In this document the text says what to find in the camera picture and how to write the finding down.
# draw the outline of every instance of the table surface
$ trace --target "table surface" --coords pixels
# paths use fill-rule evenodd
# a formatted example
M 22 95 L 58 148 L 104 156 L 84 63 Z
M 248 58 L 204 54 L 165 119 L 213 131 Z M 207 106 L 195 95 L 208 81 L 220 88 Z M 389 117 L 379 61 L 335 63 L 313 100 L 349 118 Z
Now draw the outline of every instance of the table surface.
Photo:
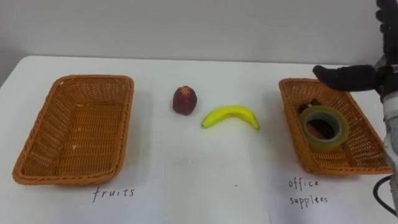
M 383 175 L 320 177 L 300 168 L 278 82 L 313 77 L 312 67 L 26 57 L 0 88 L 0 223 L 397 223 L 372 196 Z M 18 185 L 12 169 L 37 113 L 52 83 L 69 74 L 134 79 L 124 167 L 100 186 Z M 171 108 L 173 93 L 182 85 L 198 96 L 190 116 Z M 383 137 L 377 94 L 353 96 Z M 252 109 L 260 130 L 233 118 L 200 127 L 209 111 L 232 104 Z M 387 184 L 380 194 L 392 205 Z

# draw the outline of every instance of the cable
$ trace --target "cable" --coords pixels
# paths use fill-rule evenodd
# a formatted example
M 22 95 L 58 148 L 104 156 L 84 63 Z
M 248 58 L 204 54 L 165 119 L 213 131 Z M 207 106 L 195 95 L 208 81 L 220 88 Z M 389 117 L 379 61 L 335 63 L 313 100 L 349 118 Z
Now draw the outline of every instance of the cable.
M 376 182 L 376 184 L 373 187 L 373 196 L 376 199 L 377 202 L 379 202 L 379 204 L 385 208 L 387 211 L 391 212 L 393 215 L 397 216 L 397 212 L 391 208 L 390 206 L 388 206 L 388 204 L 386 204 L 383 200 L 381 200 L 381 198 L 379 197 L 379 188 L 382 184 L 384 184 L 385 182 L 387 182 L 388 180 L 391 179 L 391 175 L 387 176 L 387 177 L 383 177 L 381 178 L 379 181 Z

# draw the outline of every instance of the orange wicker basket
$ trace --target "orange wicker basket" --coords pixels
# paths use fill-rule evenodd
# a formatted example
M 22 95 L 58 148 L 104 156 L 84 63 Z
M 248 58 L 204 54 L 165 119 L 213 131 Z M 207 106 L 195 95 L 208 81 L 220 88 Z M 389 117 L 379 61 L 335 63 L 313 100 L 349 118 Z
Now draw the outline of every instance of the orange wicker basket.
M 307 78 L 281 80 L 279 88 L 295 152 L 306 172 L 324 175 L 392 172 L 384 160 L 379 136 L 349 93 L 332 90 L 318 80 Z M 314 98 L 340 111 L 348 120 L 348 139 L 334 152 L 312 152 L 299 125 L 299 106 Z
M 12 176 L 20 184 L 91 185 L 121 170 L 134 82 L 119 75 L 70 75 L 45 99 Z

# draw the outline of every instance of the packing tape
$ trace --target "packing tape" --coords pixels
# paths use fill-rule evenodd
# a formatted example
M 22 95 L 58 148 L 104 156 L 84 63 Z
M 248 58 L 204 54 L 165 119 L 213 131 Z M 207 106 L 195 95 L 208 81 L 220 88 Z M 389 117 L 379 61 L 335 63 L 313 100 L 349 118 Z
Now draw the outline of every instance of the packing tape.
M 320 139 L 311 134 L 307 123 L 316 119 L 328 123 L 334 130 L 334 137 L 331 139 Z M 332 152 L 338 149 L 348 138 L 349 125 L 347 119 L 338 110 L 329 106 L 311 106 L 300 114 L 299 120 L 307 138 L 308 146 L 313 152 Z

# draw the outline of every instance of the yellow banana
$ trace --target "yellow banana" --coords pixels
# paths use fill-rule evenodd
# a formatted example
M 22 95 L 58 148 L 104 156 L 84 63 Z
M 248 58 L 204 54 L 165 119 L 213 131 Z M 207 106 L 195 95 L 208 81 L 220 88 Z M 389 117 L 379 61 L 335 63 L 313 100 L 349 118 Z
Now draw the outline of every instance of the yellow banana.
M 239 105 L 222 106 L 213 110 L 206 116 L 201 126 L 204 128 L 210 128 L 225 118 L 230 117 L 237 117 L 249 123 L 254 129 L 260 128 L 254 113 L 248 108 Z

